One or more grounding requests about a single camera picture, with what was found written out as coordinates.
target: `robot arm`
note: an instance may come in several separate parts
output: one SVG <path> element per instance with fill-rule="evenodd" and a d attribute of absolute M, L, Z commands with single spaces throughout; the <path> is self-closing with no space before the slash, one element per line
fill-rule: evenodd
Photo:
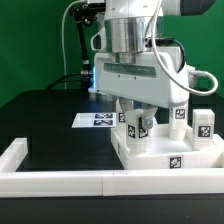
<path fill-rule="evenodd" d="M 206 12 L 216 0 L 164 0 L 162 3 L 162 9 L 164 15 L 174 16 L 190 16 L 201 15 Z M 105 6 L 107 0 L 88 0 L 88 6 L 90 8 L 97 8 Z"/>

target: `white block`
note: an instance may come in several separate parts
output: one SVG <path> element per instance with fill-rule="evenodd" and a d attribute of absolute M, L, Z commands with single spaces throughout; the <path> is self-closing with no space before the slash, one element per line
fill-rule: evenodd
<path fill-rule="evenodd" d="M 15 172 L 27 153 L 27 139 L 15 139 L 0 157 L 0 173 Z"/>
<path fill-rule="evenodd" d="M 194 150 L 210 148 L 213 144 L 215 114 L 209 109 L 193 111 L 192 146 Z"/>
<path fill-rule="evenodd" d="M 188 119 L 188 103 L 183 106 L 170 109 L 169 127 L 170 139 L 183 141 L 186 137 Z"/>
<path fill-rule="evenodd" d="M 116 130 L 117 132 L 126 131 L 125 114 L 121 109 L 119 100 L 116 102 Z"/>
<path fill-rule="evenodd" d="M 126 144 L 130 148 L 130 155 L 147 152 L 150 148 L 150 130 L 144 130 L 141 125 L 142 109 L 127 111 L 126 118 Z"/>

